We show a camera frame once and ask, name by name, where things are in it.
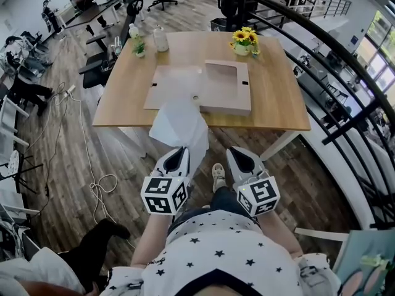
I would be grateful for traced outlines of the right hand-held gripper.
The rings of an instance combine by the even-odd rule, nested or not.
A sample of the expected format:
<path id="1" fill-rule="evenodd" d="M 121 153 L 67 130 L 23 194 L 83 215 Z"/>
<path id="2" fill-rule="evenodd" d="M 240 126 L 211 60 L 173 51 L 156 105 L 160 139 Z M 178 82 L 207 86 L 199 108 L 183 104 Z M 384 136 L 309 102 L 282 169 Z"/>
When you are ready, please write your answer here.
<path id="1" fill-rule="evenodd" d="M 237 187 L 237 201 L 251 217 L 274 210 L 280 200 L 280 192 L 273 176 L 253 177 L 265 170 L 260 157 L 238 146 L 226 151 L 229 169 Z"/>

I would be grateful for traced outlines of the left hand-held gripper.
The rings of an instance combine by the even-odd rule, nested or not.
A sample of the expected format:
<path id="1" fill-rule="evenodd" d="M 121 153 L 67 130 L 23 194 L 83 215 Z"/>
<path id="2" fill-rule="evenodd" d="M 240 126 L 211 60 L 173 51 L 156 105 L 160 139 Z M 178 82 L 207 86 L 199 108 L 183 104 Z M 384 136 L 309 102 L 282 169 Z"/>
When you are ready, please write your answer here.
<path id="1" fill-rule="evenodd" d="M 188 199 L 189 150 L 172 149 L 144 178 L 141 199 L 149 214 L 175 216 Z"/>

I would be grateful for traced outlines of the white garment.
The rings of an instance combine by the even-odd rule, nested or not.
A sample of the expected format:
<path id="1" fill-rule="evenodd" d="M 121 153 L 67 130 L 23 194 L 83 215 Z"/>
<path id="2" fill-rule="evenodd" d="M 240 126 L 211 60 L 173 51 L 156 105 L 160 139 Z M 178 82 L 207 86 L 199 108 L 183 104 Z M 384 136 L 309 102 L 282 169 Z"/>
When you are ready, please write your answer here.
<path id="1" fill-rule="evenodd" d="M 169 147 L 186 147 L 190 154 L 192 178 L 209 148 L 208 126 L 192 101 L 174 99 L 158 111 L 149 136 Z"/>

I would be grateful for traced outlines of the beige cardboard folding board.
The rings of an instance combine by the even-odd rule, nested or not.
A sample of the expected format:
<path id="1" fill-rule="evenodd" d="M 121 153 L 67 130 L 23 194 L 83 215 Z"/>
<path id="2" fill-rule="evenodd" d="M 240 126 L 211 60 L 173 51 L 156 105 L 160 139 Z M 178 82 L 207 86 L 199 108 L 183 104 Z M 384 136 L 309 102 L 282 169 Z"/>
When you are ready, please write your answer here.
<path id="1" fill-rule="evenodd" d="M 248 116 L 252 107 L 247 64 L 206 60 L 203 65 L 157 66 L 144 108 L 159 110 L 175 99 L 191 101 L 206 113 Z"/>

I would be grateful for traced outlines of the person's right forearm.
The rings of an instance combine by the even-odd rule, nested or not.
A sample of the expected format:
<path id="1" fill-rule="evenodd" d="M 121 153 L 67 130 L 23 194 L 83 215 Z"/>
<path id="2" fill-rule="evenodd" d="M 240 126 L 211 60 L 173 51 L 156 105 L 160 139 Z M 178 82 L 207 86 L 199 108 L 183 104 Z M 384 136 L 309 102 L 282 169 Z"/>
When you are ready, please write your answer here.
<path id="1" fill-rule="evenodd" d="M 261 214 L 257 220 L 263 234 L 285 248 L 292 258 L 298 258 L 304 254 L 299 241 L 275 211 Z"/>

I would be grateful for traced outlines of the person's left forearm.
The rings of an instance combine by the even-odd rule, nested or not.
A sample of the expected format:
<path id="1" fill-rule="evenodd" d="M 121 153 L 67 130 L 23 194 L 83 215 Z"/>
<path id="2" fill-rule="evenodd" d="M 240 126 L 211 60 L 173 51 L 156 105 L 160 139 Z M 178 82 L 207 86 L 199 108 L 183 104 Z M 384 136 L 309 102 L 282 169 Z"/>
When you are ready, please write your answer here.
<path id="1" fill-rule="evenodd" d="M 145 268 L 163 251 L 167 240 L 168 228 L 172 223 L 173 216 L 152 214 L 141 236 L 130 266 Z"/>

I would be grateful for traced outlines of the person's beige sneaker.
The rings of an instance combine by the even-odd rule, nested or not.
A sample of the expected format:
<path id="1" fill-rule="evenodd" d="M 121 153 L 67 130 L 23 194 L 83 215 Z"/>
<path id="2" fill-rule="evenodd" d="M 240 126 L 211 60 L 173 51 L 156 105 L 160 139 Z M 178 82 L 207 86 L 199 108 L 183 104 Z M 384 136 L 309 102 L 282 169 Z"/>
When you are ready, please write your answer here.
<path id="1" fill-rule="evenodd" d="M 221 163 L 215 163 L 212 167 L 213 193 L 216 193 L 221 187 L 227 185 L 225 179 L 225 169 Z"/>

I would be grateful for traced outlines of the person's dark jeans legs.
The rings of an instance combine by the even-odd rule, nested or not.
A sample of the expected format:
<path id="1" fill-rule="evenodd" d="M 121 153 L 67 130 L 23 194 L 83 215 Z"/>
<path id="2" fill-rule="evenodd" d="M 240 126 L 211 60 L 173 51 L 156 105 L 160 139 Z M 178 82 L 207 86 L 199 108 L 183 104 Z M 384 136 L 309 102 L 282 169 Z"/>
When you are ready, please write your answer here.
<path id="1" fill-rule="evenodd" d="M 216 210 L 223 210 L 229 213 L 244 216 L 247 219 L 251 220 L 254 224 L 259 225 L 259 223 L 251 218 L 245 211 L 245 209 L 240 206 L 236 199 L 236 193 L 234 191 L 231 191 L 227 186 L 220 187 L 215 191 L 209 205 L 210 208 L 191 208 L 183 212 L 178 218 L 175 219 L 175 221 L 169 227 L 168 235 L 170 235 L 174 229 L 188 221 L 190 218 L 205 213 L 211 213 Z"/>

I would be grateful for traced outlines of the wooden table with white legs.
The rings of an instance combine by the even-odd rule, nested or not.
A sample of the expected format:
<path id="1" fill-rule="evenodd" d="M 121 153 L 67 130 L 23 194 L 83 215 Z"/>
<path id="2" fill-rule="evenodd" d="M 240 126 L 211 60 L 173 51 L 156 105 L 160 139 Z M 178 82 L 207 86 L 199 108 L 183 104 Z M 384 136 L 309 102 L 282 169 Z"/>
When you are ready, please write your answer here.
<path id="1" fill-rule="evenodd" d="M 152 36 L 146 38 L 146 55 L 133 55 L 128 40 L 110 74 L 93 126 L 105 129 L 139 157 L 146 150 L 139 139 L 132 140 L 121 127 L 151 126 L 155 110 L 143 108 L 152 77 L 158 64 L 199 65 L 206 60 L 229 60 L 247 63 L 252 110 L 249 116 L 205 113 L 209 127 L 283 130 L 261 159 L 268 160 L 302 131 L 309 131 L 310 121 L 300 87 L 280 42 L 274 37 L 259 38 L 258 57 L 236 55 L 228 46 L 229 32 L 185 31 L 168 33 L 170 49 L 157 52 Z"/>

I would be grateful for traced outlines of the person's star print shirt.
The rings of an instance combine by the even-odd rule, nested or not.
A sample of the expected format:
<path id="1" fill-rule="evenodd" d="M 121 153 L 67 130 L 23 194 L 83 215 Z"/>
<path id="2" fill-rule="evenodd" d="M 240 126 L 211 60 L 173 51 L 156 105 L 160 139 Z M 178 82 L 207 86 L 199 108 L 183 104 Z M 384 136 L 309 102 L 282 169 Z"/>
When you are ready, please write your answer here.
<path id="1" fill-rule="evenodd" d="M 100 296 L 193 296 L 207 287 L 240 296 L 341 296 L 322 253 L 293 254 L 244 216 L 216 210 L 174 229 L 146 265 L 109 271 Z"/>

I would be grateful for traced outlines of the black metal railing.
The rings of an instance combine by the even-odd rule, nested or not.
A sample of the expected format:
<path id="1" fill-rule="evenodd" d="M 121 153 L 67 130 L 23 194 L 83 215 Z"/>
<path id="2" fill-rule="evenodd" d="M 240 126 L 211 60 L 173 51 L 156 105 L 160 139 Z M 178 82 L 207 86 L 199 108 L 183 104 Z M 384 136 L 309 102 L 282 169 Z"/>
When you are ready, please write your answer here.
<path id="1" fill-rule="evenodd" d="M 395 111 L 337 38 L 349 0 L 218 0 L 226 29 L 277 38 L 310 120 L 303 134 L 364 229 L 395 228 Z"/>

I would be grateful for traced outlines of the potted sunflowers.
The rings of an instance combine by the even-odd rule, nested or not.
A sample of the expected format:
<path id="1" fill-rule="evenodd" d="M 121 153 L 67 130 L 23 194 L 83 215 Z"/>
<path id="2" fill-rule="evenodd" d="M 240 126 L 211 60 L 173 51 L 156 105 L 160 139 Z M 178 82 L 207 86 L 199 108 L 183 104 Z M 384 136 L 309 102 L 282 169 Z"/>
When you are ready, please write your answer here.
<path id="1" fill-rule="evenodd" d="M 233 33 L 230 47 L 239 56 L 258 56 L 260 54 L 259 39 L 256 31 L 249 27 L 242 27 Z"/>

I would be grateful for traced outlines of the light blue painted canvas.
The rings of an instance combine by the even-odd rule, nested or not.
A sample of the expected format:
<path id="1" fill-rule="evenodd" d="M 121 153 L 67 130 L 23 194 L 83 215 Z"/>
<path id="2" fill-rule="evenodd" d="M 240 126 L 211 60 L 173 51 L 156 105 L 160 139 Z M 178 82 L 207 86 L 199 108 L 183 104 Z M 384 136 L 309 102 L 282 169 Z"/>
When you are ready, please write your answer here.
<path id="1" fill-rule="evenodd" d="M 363 255 L 378 254 L 389 260 L 385 270 L 360 264 Z M 377 296 L 395 271 L 395 229 L 351 231 L 333 271 L 342 283 L 341 296 Z"/>

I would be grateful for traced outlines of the dark waste bin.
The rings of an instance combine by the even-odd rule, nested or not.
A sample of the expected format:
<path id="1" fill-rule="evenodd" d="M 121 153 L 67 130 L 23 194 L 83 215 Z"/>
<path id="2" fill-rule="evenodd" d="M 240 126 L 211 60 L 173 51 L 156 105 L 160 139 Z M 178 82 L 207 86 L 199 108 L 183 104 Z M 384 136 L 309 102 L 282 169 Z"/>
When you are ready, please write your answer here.
<path id="1" fill-rule="evenodd" d="M 215 18 L 210 21 L 211 31 L 230 31 L 231 27 L 227 24 L 226 18 Z"/>

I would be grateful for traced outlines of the small green-capped bottle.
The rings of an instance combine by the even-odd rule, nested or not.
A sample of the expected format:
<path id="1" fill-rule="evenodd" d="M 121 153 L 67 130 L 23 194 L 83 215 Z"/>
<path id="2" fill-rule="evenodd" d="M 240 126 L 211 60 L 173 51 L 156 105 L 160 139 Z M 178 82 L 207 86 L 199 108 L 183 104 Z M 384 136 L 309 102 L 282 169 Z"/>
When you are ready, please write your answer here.
<path id="1" fill-rule="evenodd" d="M 380 268 L 385 270 L 389 260 L 383 258 L 381 254 L 375 256 L 363 255 L 360 259 L 361 265 L 371 266 L 373 268 Z"/>

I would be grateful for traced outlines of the dark desk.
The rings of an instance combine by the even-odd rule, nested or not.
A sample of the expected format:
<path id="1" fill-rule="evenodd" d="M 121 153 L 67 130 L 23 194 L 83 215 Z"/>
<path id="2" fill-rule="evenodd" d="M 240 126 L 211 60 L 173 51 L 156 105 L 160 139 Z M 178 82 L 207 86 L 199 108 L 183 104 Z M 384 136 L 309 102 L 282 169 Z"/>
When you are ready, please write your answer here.
<path id="1" fill-rule="evenodd" d="M 67 24 L 64 30 L 69 30 L 72 28 L 77 28 L 80 26 L 89 25 L 91 22 L 95 21 L 98 17 L 102 16 L 105 12 L 110 10 L 112 12 L 112 16 L 115 20 L 115 23 L 119 23 L 120 19 L 117 11 L 115 10 L 115 5 L 121 2 L 126 2 L 126 0 L 110 0 L 109 2 L 97 5 L 95 4 L 93 7 L 88 10 L 82 12 L 75 19 L 73 19 L 69 24 Z"/>

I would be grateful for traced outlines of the large glass window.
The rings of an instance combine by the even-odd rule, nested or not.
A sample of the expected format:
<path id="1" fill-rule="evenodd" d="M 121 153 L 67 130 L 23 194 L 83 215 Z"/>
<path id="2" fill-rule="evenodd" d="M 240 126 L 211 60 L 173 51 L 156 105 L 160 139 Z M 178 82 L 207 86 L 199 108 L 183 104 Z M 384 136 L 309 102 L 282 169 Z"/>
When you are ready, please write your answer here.
<path id="1" fill-rule="evenodd" d="M 395 26 L 380 11 L 354 54 L 383 93 L 395 85 Z"/>

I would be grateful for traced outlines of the white metal frame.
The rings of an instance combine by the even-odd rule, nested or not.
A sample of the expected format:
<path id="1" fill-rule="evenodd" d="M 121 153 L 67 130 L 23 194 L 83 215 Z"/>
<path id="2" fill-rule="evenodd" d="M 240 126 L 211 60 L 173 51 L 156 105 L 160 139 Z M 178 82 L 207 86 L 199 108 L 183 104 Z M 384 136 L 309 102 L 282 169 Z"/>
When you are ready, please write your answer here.
<path id="1" fill-rule="evenodd" d="M 347 241 L 349 234 L 340 233 L 340 232 L 327 232 L 327 231 L 316 231 L 312 229 L 304 229 L 304 228 L 296 228 L 294 230 L 295 234 L 314 237 L 317 239 L 324 239 L 328 241 L 338 241 L 344 242 Z"/>

